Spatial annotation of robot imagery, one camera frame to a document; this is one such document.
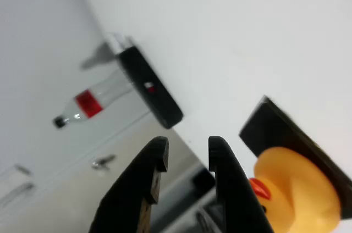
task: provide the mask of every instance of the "red bottle label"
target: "red bottle label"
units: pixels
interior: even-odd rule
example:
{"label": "red bottle label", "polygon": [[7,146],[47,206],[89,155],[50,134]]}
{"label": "red bottle label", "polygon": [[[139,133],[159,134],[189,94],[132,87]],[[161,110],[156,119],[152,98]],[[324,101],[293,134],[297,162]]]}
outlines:
{"label": "red bottle label", "polygon": [[84,114],[86,114],[88,118],[91,118],[103,110],[103,107],[89,90],[77,95],[75,99],[78,106],[83,110]]}

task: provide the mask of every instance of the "black bottle cap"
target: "black bottle cap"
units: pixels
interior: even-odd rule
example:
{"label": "black bottle cap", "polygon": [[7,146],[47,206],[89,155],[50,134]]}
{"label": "black bottle cap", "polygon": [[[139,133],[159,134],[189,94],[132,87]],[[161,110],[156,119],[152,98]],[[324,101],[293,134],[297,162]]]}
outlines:
{"label": "black bottle cap", "polygon": [[57,116],[53,119],[53,122],[58,129],[66,125],[65,119],[62,116]]}

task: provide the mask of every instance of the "white surface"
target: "white surface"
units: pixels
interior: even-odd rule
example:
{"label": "white surface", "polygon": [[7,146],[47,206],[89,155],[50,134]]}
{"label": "white surface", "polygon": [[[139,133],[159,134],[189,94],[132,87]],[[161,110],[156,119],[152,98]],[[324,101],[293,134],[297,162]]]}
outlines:
{"label": "white surface", "polygon": [[167,136],[170,142],[169,169],[161,176],[159,200],[163,201],[163,191],[174,186],[172,182],[198,160],[175,131],[164,129],[149,114],[100,151],[98,157],[111,153],[116,155],[116,159],[108,164],[110,171],[93,170],[90,167],[93,159],[86,158],[82,169],[37,201],[18,219],[0,228],[1,233],[87,233],[101,198],[144,145],[158,135]]}
{"label": "white surface", "polygon": [[149,109],[133,91],[91,120],[57,130],[52,119],[66,102],[117,69],[114,62],[80,69],[103,42],[85,1],[0,0],[0,21],[0,172],[16,163],[28,168],[40,195]]}
{"label": "white surface", "polygon": [[352,0],[88,1],[105,31],[146,52],[205,164],[209,135],[221,135],[252,175],[238,133],[268,95],[352,176]]}

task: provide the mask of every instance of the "yellow rubber duck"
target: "yellow rubber duck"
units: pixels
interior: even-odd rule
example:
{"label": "yellow rubber duck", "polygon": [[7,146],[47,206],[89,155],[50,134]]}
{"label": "yellow rubber duck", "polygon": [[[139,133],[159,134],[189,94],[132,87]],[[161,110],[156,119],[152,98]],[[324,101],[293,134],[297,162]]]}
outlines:
{"label": "yellow rubber duck", "polygon": [[334,186],[310,160],[272,147],[258,157],[249,179],[275,233],[328,233],[340,222]]}

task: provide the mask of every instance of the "white cabinet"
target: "white cabinet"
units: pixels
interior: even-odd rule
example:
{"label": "white cabinet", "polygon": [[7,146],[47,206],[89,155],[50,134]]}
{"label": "white cabinet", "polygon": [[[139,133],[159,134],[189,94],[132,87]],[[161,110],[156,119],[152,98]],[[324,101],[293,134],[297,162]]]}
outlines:
{"label": "white cabinet", "polygon": [[72,175],[149,109],[134,91],[94,118],[58,130],[65,103],[118,69],[83,70],[103,36],[84,0],[0,0],[0,173],[14,164],[32,172],[35,194],[0,210],[11,217],[26,202]]}
{"label": "white cabinet", "polygon": [[[95,157],[85,157],[80,170],[72,172],[69,179],[31,205],[15,221],[9,221],[1,232],[87,233],[101,198],[144,145],[155,136],[167,136],[169,139],[168,172],[161,176],[162,202],[163,190],[168,191],[167,188],[174,181],[178,181],[186,170],[199,161],[173,130],[164,129],[149,114],[107,147],[101,148]],[[91,168],[95,158],[109,154],[116,155],[116,159],[108,164],[109,171]]]}

